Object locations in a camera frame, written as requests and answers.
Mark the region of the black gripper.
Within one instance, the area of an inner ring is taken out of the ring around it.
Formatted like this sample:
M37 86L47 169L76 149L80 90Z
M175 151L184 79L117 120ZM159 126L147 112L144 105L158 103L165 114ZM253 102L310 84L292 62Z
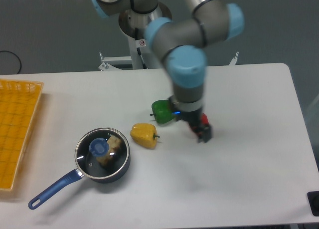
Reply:
M174 96L168 98L168 105L171 111L174 111L176 121L188 123L197 136L199 143L207 143L213 138L212 126L205 124L202 120L202 104L179 104Z

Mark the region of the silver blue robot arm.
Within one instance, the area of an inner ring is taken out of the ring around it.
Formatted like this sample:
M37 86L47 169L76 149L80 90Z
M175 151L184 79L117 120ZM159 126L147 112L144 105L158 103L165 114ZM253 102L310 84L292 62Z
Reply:
M213 129L203 113L207 58L203 49L242 33L242 9L222 0L185 0L191 18L174 22L159 0L91 0L103 18L118 14L119 27L132 40L133 66L161 65L173 94L165 101L175 120L189 124L198 141L208 142Z

